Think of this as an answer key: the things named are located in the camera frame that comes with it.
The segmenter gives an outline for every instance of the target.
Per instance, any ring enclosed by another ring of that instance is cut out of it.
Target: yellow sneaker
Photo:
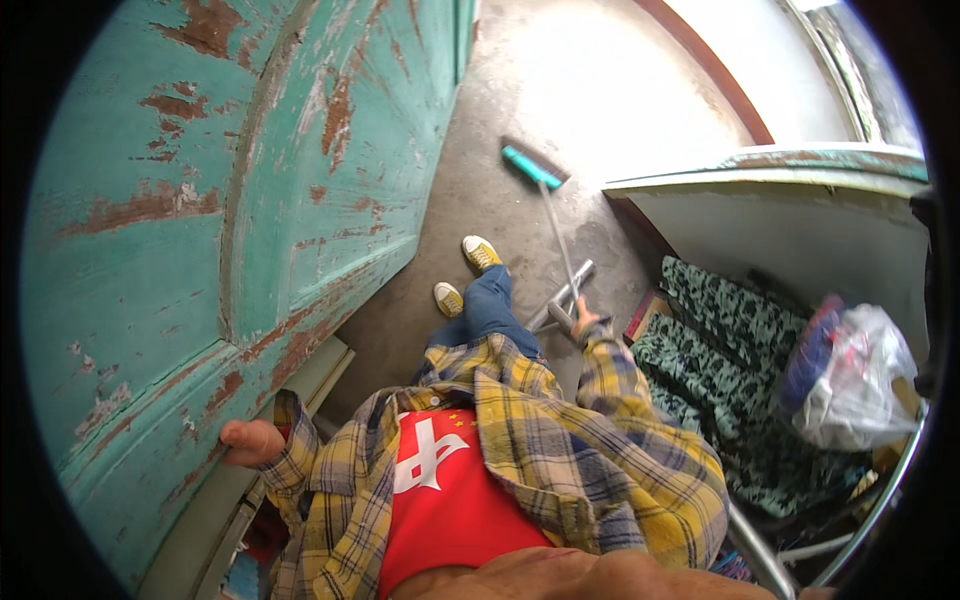
[[[502,265],[503,261],[496,254],[490,242],[479,235],[468,235],[463,242],[464,254],[470,259],[474,267],[483,271],[492,265]]]
[[[454,319],[464,312],[464,297],[446,281],[433,286],[433,299],[449,319]]]

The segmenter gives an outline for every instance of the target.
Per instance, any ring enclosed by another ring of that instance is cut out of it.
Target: door panel
[[[21,331],[50,460],[129,589],[223,423],[256,415],[414,256],[454,16],[445,0],[128,0],[84,56],[35,173]]]

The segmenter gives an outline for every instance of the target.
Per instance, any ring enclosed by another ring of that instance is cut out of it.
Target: white wall
[[[775,0],[665,0],[713,50],[778,144],[854,141],[815,51]]]

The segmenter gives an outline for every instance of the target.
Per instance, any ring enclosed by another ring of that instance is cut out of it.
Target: plaid flannel shirt
[[[699,436],[654,408],[646,380],[609,321],[581,334],[576,402],[553,374],[492,334],[426,350],[417,387],[371,396],[322,444],[298,400],[292,425],[261,465],[291,539],[274,598],[374,598],[387,547],[399,446],[397,415],[471,407],[488,471],[558,546],[593,554],[640,548],[664,566],[706,568],[727,531],[720,461]]]

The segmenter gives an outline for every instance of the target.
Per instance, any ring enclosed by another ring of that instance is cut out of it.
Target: broom bristles
[[[550,175],[560,180],[560,183],[564,183],[566,182],[566,180],[570,179],[569,172],[567,172],[563,167],[561,167],[556,162],[547,158],[546,155],[544,155],[543,153],[538,152],[537,150],[531,148],[527,144],[524,144],[523,142],[516,139],[515,137],[512,137],[510,135],[501,135],[500,149],[502,150],[507,146],[513,146],[517,150],[524,153],[528,158],[536,162],[541,169],[543,169]]]

